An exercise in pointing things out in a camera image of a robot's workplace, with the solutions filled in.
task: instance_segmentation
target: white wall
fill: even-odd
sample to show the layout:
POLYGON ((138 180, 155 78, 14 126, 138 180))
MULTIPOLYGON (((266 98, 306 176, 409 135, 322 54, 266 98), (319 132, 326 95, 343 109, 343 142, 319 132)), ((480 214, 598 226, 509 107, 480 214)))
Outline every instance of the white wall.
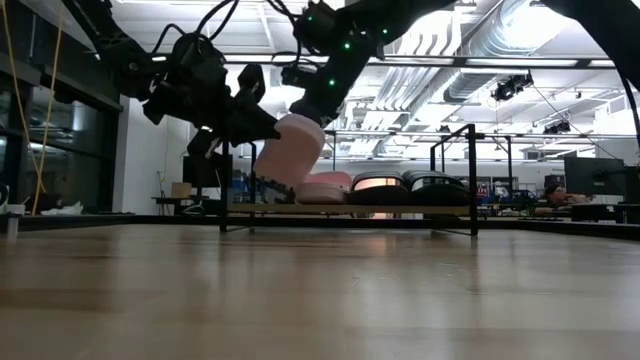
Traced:
POLYGON ((182 154, 189 143, 190 123, 165 117, 154 125, 134 99, 121 101, 124 111, 118 123, 118 148, 113 211, 154 215, 158 207, 152 197, 162 189, 171 195, 171 183, 182 181, 182 154))
POLYGON ((638 153, 638 142, 635 139, 624 140, 604 140, 598 142, 602 147, 596 147, 596 157, 611 159, 613 157, 624 161, 625 165, 633 166, 638 164, 640 154, 638 153))

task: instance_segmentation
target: ceiling light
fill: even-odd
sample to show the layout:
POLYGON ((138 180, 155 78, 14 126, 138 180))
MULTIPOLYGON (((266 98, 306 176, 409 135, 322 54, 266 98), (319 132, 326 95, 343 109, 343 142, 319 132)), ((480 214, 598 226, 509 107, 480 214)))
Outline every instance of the ceiling light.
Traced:
POLYGON ((394 135, 394 131, 336 131, 336 135, 394 135))
POLYGON ((521 67, 544 67, 544 66, 557 66, 557 67, 572 67, 578 63, 578 60, 570 59, 469 59, 466 65, 471 66, 521 66, 521 67))
POLYGON ((474 1, 457 2, 453 8, 455 12, 459 14, 466 14, 476 11, 478 9, 478 4, 476 4, 474 1))
POLYGON ((616 65, 612 60, 591 60, 589 67, 610 67, 615 68, 616 65))
POLYGON ((462 68, 460 72, 463 74, 509 74, 509 75, 527 75, 527 69, 480 69, 480 68, 462 68))

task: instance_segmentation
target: window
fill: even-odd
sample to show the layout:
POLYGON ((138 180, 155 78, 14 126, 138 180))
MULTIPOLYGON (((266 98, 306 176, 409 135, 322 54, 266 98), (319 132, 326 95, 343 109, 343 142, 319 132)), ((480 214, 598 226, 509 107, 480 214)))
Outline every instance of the window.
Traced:
POLYGON ((7 155, 7 138, 0 136, 0 179, 4 179, 4 157, 7 155))
MULTIPOLYGON (((41 87, 33 90, 33 109, 31 112, 30 126, 34 138, 44 136, 47 122, 47 111, 51 90, 41 87)), ((60 102, 63 99, 54 99, 51 112, 51 122, 47 142, 68 146, 85 152, 110 153, 108 137, 115 136, 115 119, 110 119, 109 114, 98 111, 79 101, 60 102)))
POLYGON ((9 128, 9 114, 11 111, 11 94, 0 92, 0 128, 9 128))
MULTIPOLYGON (((38 166, 42 157, 42 145, 31 143, 38 166)), ((36 190, 37 172, 33 161, 27 161, 25 188, 27 194, 36 190)), ((59 194, 63 205, 81 202, 88 210, 105 210, 109 200, 105 198, 105 161, 70 151, 47 146, 42 183, 49 194, 59 194)))

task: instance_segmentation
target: wooden floor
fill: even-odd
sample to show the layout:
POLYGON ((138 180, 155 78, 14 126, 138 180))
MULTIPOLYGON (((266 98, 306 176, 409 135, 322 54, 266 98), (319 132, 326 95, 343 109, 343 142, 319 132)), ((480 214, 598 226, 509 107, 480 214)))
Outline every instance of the wooden floor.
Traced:
POLYGON ((639 359, 640 243, 123 226, 0 240, 0 359, 639 359))

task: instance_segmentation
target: light fixture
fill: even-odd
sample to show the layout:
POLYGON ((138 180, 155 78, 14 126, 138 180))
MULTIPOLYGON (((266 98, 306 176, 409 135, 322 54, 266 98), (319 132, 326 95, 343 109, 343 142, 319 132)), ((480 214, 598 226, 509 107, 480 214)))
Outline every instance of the light fixture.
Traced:
POLYGON ((336 135, 394 135, 394 131, 336 131, 336 135))
POLYGON ((454 4, 453 9, 459 14, 474 12, 478 9, 475 1, 458 1, 454 4))
POLYGON ((508 67, 508 66, 521 66, 524 68, 535 68, 543 66, 554 67, 573 67, 578 63, 578 60, 571 59, 469 59, 466 65, 470 66, 496 66, 496 67, 508 67))
POLYGON ((610 67, 615 68, 616 65, 611 60, 591 60, 589 67, 610 67))
POLYGON ((460 72, 463 74, 509 74, 509 75, 527 75, 529 70, 526 69, 482 69, 482 68, 462 68, 460 72))
POLYGON ((498 87, 491 93, 491 97, 496 101, 509 101, 531 85, 533 85, 531 73, 510 76, 507 80, 498 81, 498 87))
POLYGON ((545 127, 542 134, 566 134, 571 132, 571 124, 567 120, 562 120, 557 124, 545 127))

